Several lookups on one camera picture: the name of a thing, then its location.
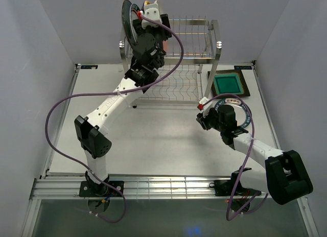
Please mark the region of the white plate navy lettered rim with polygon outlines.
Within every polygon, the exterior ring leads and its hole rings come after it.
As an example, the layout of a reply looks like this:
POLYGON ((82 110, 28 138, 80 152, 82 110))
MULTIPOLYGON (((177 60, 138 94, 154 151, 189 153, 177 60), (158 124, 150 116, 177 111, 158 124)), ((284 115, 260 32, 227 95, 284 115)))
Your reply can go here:
POLYGON ((236 98, 224 98, 220 99, 215 105, 214 108, 218 111, 218 108, 223 105, 229 105, 233 107, 236 114, 237 125, 243 129, 246 129, 250 124, 250 115, 251 110, 249 107, 244 105, 239 99, 236 98))

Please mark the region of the stainless steel two-tier dish rack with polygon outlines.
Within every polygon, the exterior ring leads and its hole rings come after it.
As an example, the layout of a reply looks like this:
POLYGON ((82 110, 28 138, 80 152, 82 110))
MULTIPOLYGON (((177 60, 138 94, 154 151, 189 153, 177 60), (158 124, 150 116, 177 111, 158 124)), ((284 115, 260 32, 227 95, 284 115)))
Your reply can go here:
POLYGON ((217 20, 206 18, 170 19, 171 29, 184 47, 178 68, 151 87, 132 105, 192 105, 209 96, 217 70, 222 41, 217 20))

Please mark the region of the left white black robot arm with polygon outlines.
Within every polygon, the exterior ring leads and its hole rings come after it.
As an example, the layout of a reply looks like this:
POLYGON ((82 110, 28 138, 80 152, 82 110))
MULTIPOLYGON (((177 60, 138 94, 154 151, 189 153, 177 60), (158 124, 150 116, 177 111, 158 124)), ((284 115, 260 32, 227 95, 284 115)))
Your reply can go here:
POLYGON ((108 191, 109 176, 105 155, 112 146, 111 141, 106 138, 109 127, 158 78, 157 70, 165 63, 163 42, 172 36, 169 31, 145 20, 135 19, 131 26, 136 32, 137 40, 133 46, 130 68, 115 89, 117 94, 109 96, 86 117, 78 116, 74 120, 77 138, 90 168, 85 173, 87 186, 97 196, 108 191))

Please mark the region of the green square dish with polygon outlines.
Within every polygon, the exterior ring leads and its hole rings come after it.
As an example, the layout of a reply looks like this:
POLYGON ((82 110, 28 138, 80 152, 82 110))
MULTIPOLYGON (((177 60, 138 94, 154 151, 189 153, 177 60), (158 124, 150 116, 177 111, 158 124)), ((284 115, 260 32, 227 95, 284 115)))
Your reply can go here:
POLYGON ((213 80, 212 92, 214 95, 224 93, 243 94, 244 90, 237 74, 216 74, 213 80))

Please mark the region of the square bamboo-pattern tray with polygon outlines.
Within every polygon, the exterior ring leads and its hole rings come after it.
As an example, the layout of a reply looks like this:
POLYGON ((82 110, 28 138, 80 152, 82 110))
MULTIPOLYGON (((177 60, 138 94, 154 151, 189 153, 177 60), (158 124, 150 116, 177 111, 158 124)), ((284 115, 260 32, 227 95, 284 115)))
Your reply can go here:
POLYGON ((144 1, 143 7, 144 8, 147 8, 147 7, 159 7, 159 1, 158 0, 155 0, 154 2, 144 1))

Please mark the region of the aluminium front rail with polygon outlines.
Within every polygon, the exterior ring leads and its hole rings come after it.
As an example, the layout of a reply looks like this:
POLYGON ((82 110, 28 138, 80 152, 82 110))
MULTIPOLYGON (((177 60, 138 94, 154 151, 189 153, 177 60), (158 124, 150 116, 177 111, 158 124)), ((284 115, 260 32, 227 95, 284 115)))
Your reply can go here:
MULTIPOLYGON (((104 199, 90 192, 84 177, 47 177, 35 180, 30 194, 31 200, 41 199, 104 199)), ((113 176, 113 184, 127 200, 175 200, 175 199, 227 199, 214 189, 214 181, 225 182, 227 177, 131 177, 113 176)))

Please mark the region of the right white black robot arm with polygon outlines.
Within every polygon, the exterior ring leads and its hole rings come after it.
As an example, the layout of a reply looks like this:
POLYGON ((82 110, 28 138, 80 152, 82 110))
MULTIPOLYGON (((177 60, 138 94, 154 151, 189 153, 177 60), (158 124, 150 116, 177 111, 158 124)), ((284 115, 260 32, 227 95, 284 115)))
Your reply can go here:
POLYGON ((237 124, 232 106, 222 105, 197 114, 197 122, 204 130, 220 132, 223 142, 235 151, 248 155, 265 172, 245 169, 231 181, 231 190, 242 195, 248 189, 268 193, 284 205, 313 192, 313 184, 299 153, 282 151, 257 139, 237 124))

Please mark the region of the pink cream floral round plate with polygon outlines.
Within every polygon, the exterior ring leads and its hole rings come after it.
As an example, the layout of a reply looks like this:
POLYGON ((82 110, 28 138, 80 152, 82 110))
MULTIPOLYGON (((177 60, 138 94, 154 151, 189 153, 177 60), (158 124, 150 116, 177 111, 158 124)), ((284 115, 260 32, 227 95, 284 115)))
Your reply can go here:
POLYGON ((167 53, 168 52, 168 41, 167 40, 165 40, 165 41, 163 41, 163 50, 167 53))

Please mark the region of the white plate green red rim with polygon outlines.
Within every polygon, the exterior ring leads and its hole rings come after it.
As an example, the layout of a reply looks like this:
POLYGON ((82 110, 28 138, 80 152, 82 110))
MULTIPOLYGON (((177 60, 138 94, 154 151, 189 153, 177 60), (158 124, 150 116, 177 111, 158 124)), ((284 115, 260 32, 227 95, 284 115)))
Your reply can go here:
POLYGON ((139 10, 139 7, 136 4, 132 3, 130 6, 129 22, 130 22, 131 39, 132 39, 133 44, 135 44, 137 41, 137 32, 133 26, 133 21, 138 20, 138 15, 137 15, 138 10, 139 10))

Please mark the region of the large dark teal round plate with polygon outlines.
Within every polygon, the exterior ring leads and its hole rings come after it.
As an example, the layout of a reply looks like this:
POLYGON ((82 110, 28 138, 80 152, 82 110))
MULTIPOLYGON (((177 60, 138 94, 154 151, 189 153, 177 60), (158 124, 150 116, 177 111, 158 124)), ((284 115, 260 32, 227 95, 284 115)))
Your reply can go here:
POLYGON ((135 51, 135 46, 132 47, 131 45, 131 32, 130 32, 130 6, 132 2, 130 0, 124 0, 122 5, 122 24, 125 33, 125 37, 130 44, 132 51, 135 51))

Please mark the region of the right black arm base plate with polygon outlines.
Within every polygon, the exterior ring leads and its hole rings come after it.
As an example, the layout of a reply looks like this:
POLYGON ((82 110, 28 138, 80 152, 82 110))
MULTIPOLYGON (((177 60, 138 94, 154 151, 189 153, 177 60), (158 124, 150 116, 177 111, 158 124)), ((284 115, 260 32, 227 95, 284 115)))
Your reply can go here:
MULTIPOLYGON (((234 186, 234 182, 232 180, 214 180, 209 184, 210 188, 213 188, 215 191, 215 196, 230 196, 232 193, 232 189, 234 186)), ((262 194, 261 191, 256 191, 251 188, 243 188, 239 183, 236 191, 235 196, 253 196, 254 194, 258 194, 259 196, 262 194)))

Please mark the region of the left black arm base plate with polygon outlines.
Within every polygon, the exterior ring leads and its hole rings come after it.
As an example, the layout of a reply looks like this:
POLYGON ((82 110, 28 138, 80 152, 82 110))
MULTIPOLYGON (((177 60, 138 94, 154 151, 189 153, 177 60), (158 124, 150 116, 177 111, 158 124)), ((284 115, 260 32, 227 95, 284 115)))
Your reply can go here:
MULTIPOLYGON (((108 181, 109 185, 119 190, 121 193, 124 191, 124 181, 108 181)), ((93 182, 82 181, 79 189, 79 197, 121 197, 121 194, 116 190, 105 186, 103 184, 96 184, 93 182)))

